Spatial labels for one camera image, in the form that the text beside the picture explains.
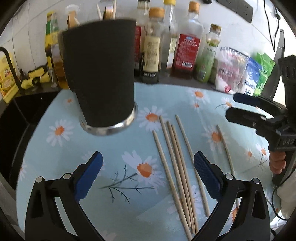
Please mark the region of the right hand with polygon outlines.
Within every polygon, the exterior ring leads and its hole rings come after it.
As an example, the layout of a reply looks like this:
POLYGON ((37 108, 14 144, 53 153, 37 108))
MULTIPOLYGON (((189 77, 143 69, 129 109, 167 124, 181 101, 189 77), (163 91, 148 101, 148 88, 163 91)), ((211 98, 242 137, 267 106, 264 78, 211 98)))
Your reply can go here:
POLYGON ((269 155, 269 168, 273 174, 280 174, 286 167, 285 152, 272 152, 269 155))

